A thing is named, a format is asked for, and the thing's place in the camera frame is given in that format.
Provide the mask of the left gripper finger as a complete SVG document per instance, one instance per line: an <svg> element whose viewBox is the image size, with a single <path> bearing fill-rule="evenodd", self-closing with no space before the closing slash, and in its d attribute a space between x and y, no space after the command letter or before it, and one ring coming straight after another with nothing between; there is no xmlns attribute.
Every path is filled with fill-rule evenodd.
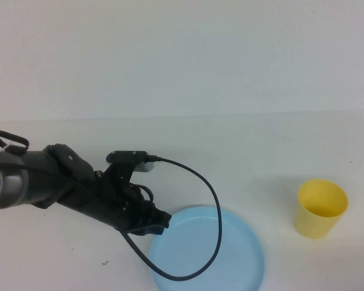
<svg viewBox="0 0 364 291"><path fill-rule="evenodd" d="M147 211L147 225L149 227L168 228L172 215L155 206L150 206Z"/></svg>
<svg viewBox="0 0 364 291"><path fill-rule="evenodd" d="M150 225L150 226L141 226L126 230L126 233L133 234L136 236L145 236L145 235L162 235L165 230L165 227L161 225Z"/></svg>

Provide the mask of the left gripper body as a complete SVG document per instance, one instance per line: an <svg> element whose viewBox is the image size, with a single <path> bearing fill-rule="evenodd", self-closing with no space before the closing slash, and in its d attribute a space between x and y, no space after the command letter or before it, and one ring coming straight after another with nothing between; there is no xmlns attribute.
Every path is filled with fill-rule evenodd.
<svg viewBox="0 0 364 291"><path fill-rule="evenodd" d="M92 195L75 189L59 198L59 204L94 218L117 230L147 226L147 211L153 203L152 191L138 184L124 184L115 189L107 185L104 173L96 171L93 184L87 188Z"/></svg>

